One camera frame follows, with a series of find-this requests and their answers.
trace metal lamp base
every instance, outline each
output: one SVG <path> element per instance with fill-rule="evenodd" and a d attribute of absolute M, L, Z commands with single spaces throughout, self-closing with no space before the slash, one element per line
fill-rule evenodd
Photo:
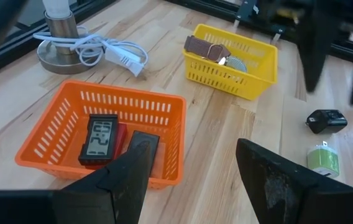
<path fill-rule="evenodd" d="M 50 41 L 43 41 L 37 48 L 37 55 L 41 65 L 48 71 L 64 75 L 85 72 L 93 66 L 83 65 L 78 54 L 60 54 Z M 97 57 L 87 58 L 88 63 L 94 62 Z"/>

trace orange basket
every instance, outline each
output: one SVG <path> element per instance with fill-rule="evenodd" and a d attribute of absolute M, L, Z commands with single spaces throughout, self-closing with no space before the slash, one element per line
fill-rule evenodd
<path fill-rule="evenodd" d="M 127 124 L 124 144 L 128 145 L 134 130 L 160 136 L 159 146 L 164 148 L 160 175 L 149 179 L 149 187 L 162 189 L 176 185 L 183 175 L 185 111 L 186 101 L 179 96 L 65 81 L 19 149 L 15 161 L 55 177 L 80 179 L 94 171 L 78 162 L 89 114 L 118 114 L 119 121 Z"/>

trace wooden table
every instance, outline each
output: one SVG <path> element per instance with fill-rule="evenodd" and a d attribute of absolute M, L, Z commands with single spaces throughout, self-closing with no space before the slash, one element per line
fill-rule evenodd
<path fill-rule="evenodd" d="M 186 36 L 199 23 L 226 30 L 232 24 L 161 0 L 122 0 L 83 23 L 91 32 L 129 40 L 149 52 L 140 78 L 109 62 L 79 75 L 45 71 L 35 52 L 0 71 L 0 189 L 59 189 L 71 183 L 19 167 L 14 156 L 62 81 L 161 91 L 186 98 L 185 173 L 176 187 L 148 190 L 140 223 L 257 223 L 237 170 L 238 138 L 306 164 L 309 147 L 326 140 L 341 155 L 337 178 L 353 186 L 353 108 L 348 105 L 353 64 L 329 57 L 314 95 L 305 91 L 296 45 L 279 41 L 278 83 L 247 101 L 185 78 L 181 54 Z M 270 37 L 238 34 L 269 43 Z M 332 136 L 305 126 L 315 109 L 336 108 L 349 125 Z"/>

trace digital clock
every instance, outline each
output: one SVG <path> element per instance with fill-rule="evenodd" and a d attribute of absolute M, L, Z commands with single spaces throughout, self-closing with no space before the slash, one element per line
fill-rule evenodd
<path fill-rule="evenodd" d="M 118 125 L 117 115 L 114 114 L 89 116 L 88 134 L 78 157 L 81 165 L 105 165 L 112 161 Z"/>

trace brown leather strap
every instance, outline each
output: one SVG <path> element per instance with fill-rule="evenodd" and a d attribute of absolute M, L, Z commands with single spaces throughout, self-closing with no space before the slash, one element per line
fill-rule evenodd
<path fill-rule="evenodd" d="M 214 62 L 219 62 L 222 58 L 231 55 L 223 44 L 212 44 L 193 35 L 186 38 L 184 48 L 187 52 L 195 53 Z"/>

